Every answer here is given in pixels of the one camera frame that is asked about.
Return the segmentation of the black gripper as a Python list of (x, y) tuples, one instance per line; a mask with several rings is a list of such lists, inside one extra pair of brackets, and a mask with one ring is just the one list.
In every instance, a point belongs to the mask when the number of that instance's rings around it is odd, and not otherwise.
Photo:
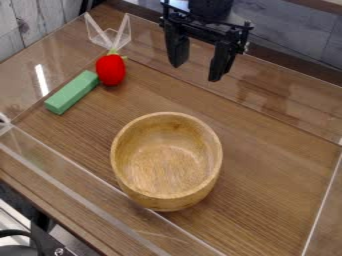
[(249, 34), (254, 29), (250, 20), (233, 10), (236, 0), (161, 0), (163, 6), (165, 40), (171, 65), (178, 68), (190, 55), (191, 37), (215, 44), (209, 80), (217, 82), (229, 73), (237, 53), (244, 54)]

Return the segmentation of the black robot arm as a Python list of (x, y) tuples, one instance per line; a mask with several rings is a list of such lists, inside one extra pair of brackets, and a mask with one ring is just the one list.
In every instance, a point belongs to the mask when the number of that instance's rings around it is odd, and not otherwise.
[(190, 39), (215, 46), (209, 80), (217, 82), (248, 49), (253, 23), (233, 13), (234, 0), (161, 0), (167, 56), (181, 67), (190, 58)]

